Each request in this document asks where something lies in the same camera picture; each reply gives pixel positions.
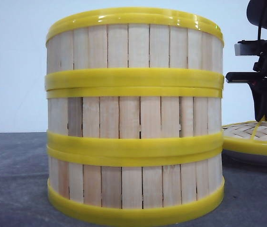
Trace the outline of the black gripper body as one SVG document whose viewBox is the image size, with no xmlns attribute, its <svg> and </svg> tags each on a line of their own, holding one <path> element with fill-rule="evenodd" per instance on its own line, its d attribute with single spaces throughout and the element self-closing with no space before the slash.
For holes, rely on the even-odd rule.
<svg viewBox="0 0 267 227">
<path fill-rule="evenodd" d="M 229 72 L 228 83 L 248 83 L 259 93 L 267 93 L 267 40 L 242 40 L 235 44 L 235 55 L 256 55 L 259 60 L 254 63 L 252 72 Z"/>
</svg>

